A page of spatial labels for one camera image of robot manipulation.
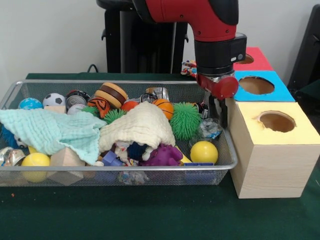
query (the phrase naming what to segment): green koosh ball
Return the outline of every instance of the green koosh ball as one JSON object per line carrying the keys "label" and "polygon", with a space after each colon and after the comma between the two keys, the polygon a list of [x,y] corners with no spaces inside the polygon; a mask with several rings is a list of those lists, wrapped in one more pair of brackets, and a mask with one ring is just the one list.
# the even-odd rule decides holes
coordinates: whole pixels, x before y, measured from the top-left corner
{"label": "green koosh ball", "polygon": [[126,115],[126,113],[127,112],[122,109],[113,109],[105,115],[103,120],[106,121],[107,124],[111,124],[113,121],[121,118],[123,115]]}
{"label": "green koosh ball", "polygon": [[84,109],[81,110],[81,112],[90,113],[95,117],[99,117],[99,110],[95,106],[86,106]]}
{"label": "green koosh ball", "polygon": [[189,140],[197,131],[201,114],[190,103],[180,102],[173,105],[173,116],[170,125],[177,140]]}

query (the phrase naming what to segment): blue ball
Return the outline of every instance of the blue ball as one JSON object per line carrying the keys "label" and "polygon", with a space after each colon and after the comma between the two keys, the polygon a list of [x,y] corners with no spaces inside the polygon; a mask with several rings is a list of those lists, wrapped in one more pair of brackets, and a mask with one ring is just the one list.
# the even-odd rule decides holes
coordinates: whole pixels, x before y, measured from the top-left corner
{"label": "blue ball", "polygon": [[19,109],[25,109],[25,110],[30,110],[30,109],[42,109],[44,106],[42,103],[32,97],[28,97],[26,99],[23,99],[20,103],[18,108]]}

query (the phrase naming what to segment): white ball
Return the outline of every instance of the white ball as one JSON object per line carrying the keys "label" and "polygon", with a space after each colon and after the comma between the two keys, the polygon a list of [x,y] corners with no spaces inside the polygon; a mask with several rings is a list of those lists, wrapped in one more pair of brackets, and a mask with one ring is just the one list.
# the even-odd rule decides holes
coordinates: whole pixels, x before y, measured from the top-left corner
{"label": "white ball", "polygon": [[75,104],[75,105],[72,105],[69,110],[68,110],[68,115],[73,115],[73,114],[76,114],[78,112],[81,112],[82,109],[84,109],[86,107],[86,105],[83,105],[83,104]]}
{"label": "white ball", "polygon": [[50,93],[42,102],[43,106],[65,106],[66,98],[59,93]]}

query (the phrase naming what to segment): black cable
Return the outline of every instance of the black cable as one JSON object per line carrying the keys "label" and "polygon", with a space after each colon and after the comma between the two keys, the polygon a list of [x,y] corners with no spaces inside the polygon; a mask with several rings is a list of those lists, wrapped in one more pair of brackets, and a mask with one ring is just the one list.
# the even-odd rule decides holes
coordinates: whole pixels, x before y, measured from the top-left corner
{"label": "black cable", "polygon": [[91,64],[86,72],[87,72],[87,73],[90,73],[90,71],[91,71],[92,68],[94,68],[94,70],[95,70],[96,73],[99,72],[97,66],[94,65],[94,64]]}

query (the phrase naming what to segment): metal basket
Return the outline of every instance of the metal basket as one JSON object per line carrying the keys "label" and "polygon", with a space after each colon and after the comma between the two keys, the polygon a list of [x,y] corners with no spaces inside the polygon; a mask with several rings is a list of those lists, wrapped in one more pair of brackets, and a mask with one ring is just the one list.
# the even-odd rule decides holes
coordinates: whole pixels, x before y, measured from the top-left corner
{"label": "metal basket", "polygon": [[[25,98],[39,100],[49,93],[66,95],[78,89],[93,95],[104,80],[23,80],[13,84],[2,102],[0,109],[16,109]],[[123,88],[128,96],[138,97],[150,87],[166,87],[170,101],[201,102],[205,91],[195,81],[109,81]],[[153,167],[23,167],[7,166],[0,168],[0,186],[121,186],[121,185],[218,185],[229,169],[238,163],[231,136],[227,130],[213,142],[219,158],[214,166],[153,166]],[[180,150],[189,158],[190,147],[186,141],[177,141]],[[6,147],[0,138],[0,148]],[[54,173],[58,181],[46,178],[41,182],[30,182],[26,175],[34,178]]]}

